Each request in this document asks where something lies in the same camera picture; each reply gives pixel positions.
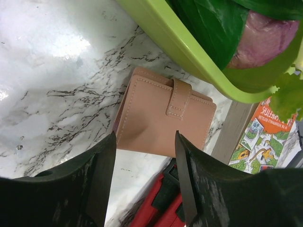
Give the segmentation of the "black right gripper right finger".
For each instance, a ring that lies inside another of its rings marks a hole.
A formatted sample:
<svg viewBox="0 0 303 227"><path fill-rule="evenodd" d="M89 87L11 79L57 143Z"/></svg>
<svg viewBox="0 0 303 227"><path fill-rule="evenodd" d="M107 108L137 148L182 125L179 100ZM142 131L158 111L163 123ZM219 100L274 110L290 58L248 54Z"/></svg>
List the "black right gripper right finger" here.
<svg viewBox="0 0 303 227"><path fill-rule="evenodd" d="M302 226L302 169L248 174L199 150L179 132L175 150L188 227Z"/></svg>

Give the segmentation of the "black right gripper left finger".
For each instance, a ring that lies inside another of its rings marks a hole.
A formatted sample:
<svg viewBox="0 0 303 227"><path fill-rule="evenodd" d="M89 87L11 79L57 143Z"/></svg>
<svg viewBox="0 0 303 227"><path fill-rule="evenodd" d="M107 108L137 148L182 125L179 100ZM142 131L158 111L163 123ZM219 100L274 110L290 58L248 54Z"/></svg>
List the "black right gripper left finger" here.
<svg viewBox="0 0 303 227"><path fill-rule="evenodd" d="M33 177L0 180L3 227L102 227L116 158L116 135Z"/></svg>

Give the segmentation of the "red student backpack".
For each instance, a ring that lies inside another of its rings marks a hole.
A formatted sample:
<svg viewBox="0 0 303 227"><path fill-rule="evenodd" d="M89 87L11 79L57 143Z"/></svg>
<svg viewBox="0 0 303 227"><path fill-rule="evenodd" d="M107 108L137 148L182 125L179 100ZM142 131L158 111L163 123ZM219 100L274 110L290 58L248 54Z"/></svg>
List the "red student backpack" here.
<svg viewBox="0 0 303 227"><path fill-rule="evenodd" d="M161 172L138 209L130 212L122 227L184 227L186 225L178 179L173 158Z"/></svg>

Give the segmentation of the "pink leather wallet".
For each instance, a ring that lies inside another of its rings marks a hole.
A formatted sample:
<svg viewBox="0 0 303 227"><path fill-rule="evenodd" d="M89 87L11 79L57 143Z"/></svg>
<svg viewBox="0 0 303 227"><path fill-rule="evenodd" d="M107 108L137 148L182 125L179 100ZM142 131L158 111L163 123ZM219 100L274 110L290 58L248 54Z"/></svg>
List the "pink leather wallet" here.
<svg viewBox="0 0 303 227"><path fill-rule="evenodd" d="M113 130L117 148L175 157L175 134L203 149L216 111L208 96L180 79L134 69Z"/></svg>

